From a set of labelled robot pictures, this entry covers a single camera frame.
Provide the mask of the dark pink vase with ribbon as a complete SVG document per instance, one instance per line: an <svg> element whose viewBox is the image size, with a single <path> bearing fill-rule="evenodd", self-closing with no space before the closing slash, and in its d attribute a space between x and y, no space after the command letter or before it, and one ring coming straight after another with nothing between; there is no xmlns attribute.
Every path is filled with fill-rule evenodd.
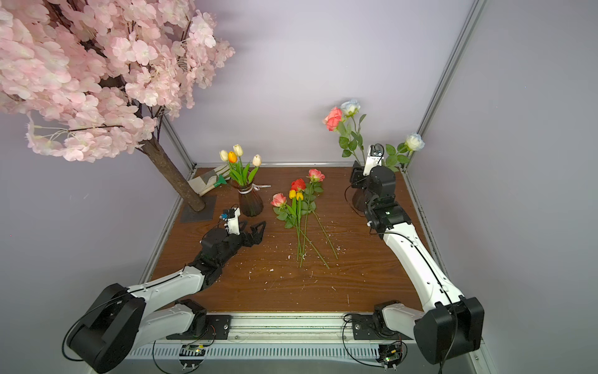
<svg viewBox="0 0 598 374"><path fill-rule="evenodd" d="M256 217L263 212L263 200L253 183L240 185L234 180L231 185L238 191L239 207L246 217Z"/></svg>

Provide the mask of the white rose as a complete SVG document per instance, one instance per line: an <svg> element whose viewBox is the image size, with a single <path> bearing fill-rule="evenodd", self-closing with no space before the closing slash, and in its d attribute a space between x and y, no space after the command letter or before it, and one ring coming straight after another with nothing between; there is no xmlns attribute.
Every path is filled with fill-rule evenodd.
<svg viewBox="0 0 598 374"><path fill-rule="evenodd" d="M356 99L345 101L341 104L341 138L339 144L343 149L343 156L352 154L358 164L365 165L366 155L364 139L361 135L362 123L366 114L361 114L361 105Z"/></svg>
<svg viewBox="0 0 598 374"><path fill-rule="evenodd" d="M413 155L422 151L424 147L425 142L417 133L410 134L403 143L397 146L386 144L386 158L383 165L393 171L404 171L411 163Z"/></svg>

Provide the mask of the orange yellow tulip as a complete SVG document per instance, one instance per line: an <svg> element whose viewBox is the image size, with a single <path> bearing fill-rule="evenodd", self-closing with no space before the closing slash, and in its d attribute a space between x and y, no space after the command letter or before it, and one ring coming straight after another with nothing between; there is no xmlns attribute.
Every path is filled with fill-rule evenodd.
<svg viewBox="0 0 598 374"><path fill-rule="evenodd" d="M239 186L245 186L246 180L244 175L244 168L240 157L234 152L230 151L227 155L227 161L230 168L230 176Z"/></svg>

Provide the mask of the dark pink glass vase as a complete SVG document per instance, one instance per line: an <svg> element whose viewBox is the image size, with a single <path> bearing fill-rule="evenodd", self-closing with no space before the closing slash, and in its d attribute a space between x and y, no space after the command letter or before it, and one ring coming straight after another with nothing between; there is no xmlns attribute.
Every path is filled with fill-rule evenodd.
<svg viewBox="0 0 598 374"><path fill-rule="evenodd" d="M366 189L356 189L352 197L352 204L358 213L364 213L371 194Z"/></svg>

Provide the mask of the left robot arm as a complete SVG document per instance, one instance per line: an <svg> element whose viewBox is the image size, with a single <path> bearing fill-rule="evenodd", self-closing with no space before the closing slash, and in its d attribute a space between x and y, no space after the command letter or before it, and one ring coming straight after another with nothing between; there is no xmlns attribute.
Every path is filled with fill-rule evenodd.
<svg viewBox="0 0 598 374"><path fill-rule="evenodd" d="M106 373L150 342L178 334L201 337L206 311L191 295L215 284L240 249L260 244L265 229L264 221L253 226L243 221L238 230L214 227L180 271L141 285L107 286L65 334L61 349L73 351L73 361Z"/></svg>

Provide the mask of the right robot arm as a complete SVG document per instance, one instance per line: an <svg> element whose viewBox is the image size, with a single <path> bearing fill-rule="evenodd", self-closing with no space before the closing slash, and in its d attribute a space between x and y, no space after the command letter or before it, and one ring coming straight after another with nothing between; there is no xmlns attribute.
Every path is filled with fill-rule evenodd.
<svg viewBox="0 0 598 374"><path fill-rule="evenodd" d="M364 216L370 232L391 249L417 292L421 311L401 302L380 305L375 312L384 332L414 338L423 357L443 366L447 360L481 347L484 307L466 298L433 260L403 207L396 201L396 175L386 167L366 169L355 164L354 189L365 196Z"/></svg>

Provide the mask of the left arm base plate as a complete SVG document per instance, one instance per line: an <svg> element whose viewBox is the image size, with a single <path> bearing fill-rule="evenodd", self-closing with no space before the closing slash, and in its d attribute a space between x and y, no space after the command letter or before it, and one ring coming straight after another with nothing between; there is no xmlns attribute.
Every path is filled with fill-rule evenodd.
<svg viewBox="0 0 598 374"><path fill-rule="evenodd" d="M196 322L184 333L166 336L167 340L208 340L226 341L231 326L232 315L216 314L206 315Z"/></svg>

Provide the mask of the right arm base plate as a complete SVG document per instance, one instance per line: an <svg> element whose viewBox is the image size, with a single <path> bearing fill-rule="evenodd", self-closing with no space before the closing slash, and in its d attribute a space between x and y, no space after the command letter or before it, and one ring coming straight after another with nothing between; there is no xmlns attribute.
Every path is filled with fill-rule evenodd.
<svg viewBox="0 0 598 374"><path fill-rule="evenodd" d="M375 317L371 314L349 313L344 316L344 319L350 325L351 334L355 341L411 340L410 337L400 332L389 330L386 327L378 327Z"/></svg>

